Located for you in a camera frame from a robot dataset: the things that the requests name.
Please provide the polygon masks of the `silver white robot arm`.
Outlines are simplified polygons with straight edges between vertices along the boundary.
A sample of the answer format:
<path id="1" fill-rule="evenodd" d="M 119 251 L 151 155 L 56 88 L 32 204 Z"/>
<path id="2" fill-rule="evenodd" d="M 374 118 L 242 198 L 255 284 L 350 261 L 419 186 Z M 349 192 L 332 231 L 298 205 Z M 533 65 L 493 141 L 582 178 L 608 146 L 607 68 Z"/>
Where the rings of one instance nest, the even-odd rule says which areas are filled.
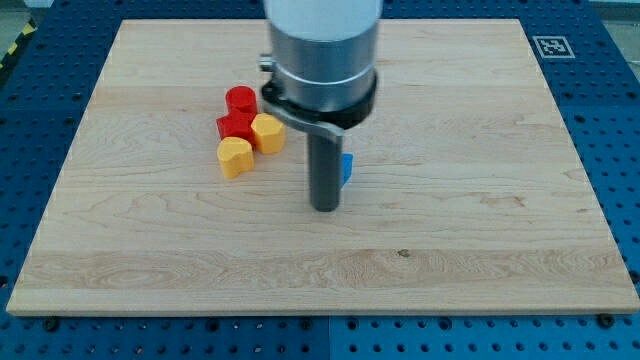
<path id="1" fill-rule="evenodd" d="M 307 136 L 309 197 L 322 212 L 340 203 L 343 138 L 375 104 L 381 0 L 274 0 L 264 4 L 271 51 L 259 66 L 265 111 Z"/>

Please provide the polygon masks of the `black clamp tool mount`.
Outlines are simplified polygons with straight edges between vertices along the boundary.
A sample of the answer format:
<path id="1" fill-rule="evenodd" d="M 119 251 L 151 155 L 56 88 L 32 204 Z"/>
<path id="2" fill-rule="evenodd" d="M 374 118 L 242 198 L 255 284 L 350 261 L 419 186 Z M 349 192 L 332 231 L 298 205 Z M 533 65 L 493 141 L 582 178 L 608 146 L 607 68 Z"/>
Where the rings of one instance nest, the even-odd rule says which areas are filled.
<path id="1" fill-rule="evenodd" d="M 259 67 L 271 75 L 261 88 L 264 111 L 308 135 L 338 143 L 374 108 L 377 72 L 372 65 L 336 81 L 307 80 L 270 54 L 260 56 Z"/>

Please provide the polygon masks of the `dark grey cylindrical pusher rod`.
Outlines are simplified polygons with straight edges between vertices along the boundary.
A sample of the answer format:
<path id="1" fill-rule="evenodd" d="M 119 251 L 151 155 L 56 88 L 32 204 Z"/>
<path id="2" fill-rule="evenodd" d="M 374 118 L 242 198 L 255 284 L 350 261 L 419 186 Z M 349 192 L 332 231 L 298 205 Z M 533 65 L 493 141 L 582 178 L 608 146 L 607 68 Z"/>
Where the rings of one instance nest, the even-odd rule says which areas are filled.
<path id="1" fill-rule="evenodd" d="M 342 186 L 342 142 L 318 135 L 307 136 L 309 195 L 311 206 L 331 212 L 340 204 Z"/>

